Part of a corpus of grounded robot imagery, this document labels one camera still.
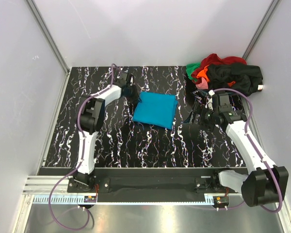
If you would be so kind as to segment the blue t shirt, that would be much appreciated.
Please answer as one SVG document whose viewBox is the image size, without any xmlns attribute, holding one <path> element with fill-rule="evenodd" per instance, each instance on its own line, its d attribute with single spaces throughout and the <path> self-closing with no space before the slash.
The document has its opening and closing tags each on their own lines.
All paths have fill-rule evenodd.
<svg viewBox="0 0 291 233">
<path fill-rule="evenodd" d="M 175 95 L 141 92 L 140 100 L 133 121 L 172 129 L 178 104 Z"/>
</svg>

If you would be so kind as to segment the black mesh t shirt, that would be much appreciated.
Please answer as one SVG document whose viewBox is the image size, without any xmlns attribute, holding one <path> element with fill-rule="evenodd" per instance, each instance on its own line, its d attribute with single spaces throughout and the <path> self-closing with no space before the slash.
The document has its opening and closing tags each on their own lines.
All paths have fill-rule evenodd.
<svg viewBox="0 0 291 233">
<path fill-rule="evenodd" d="M 233 63 L 230 65 L 208 66 L 206 75 L 209 89 L 230 88 L 237 90 L 247 97 L 258 92 L 263 85 L 263 75 L 259 66 Z"/>
</svg>

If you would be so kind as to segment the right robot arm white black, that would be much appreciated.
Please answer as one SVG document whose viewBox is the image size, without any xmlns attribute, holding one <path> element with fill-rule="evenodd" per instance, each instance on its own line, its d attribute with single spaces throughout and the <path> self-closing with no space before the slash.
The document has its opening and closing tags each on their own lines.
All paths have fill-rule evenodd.
<svg viewBox="0 0 291 233">
<path fill-rule="evenodd" d="M 240 174 L 232 169 L 216 170 L 208 182 L 197 185 L 197 189 L 211 188 L 215 192 L 231 189 L 241 194 L 249 207 L 277 204 L 273 213 L 278 213 L 283 205 L 289 173 L 284 166 L 277 166 L 266 154 L 249 129 L 251 116 L 233 110 L 228 89 L 209 92 L 207 103 L 194 102 L 185 123 L 196 123 L 200 129 L 213 131 L 215 126 L 225 130 L 241 154 L 248 173 Z"/>
</svg>

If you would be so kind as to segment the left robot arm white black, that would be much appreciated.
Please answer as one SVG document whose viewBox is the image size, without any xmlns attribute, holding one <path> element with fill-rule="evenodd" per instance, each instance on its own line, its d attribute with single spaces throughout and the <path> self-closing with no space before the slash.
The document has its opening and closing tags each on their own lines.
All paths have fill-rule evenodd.
<svg viewBox="0 0 291 233">
<path fill-rule="evenodd" d="M 84 192 L 90 192 L 95 187 L 94 153 L 97 135 L 104 124 L 106 106 L 122 97 L 132 103 L 139 102 L 134 76 L 130 73 L 122 73 L 103 90 L 81 97 L 76 115 L 79 134 L 78 162 L 73 179 Z"/>
</svg>

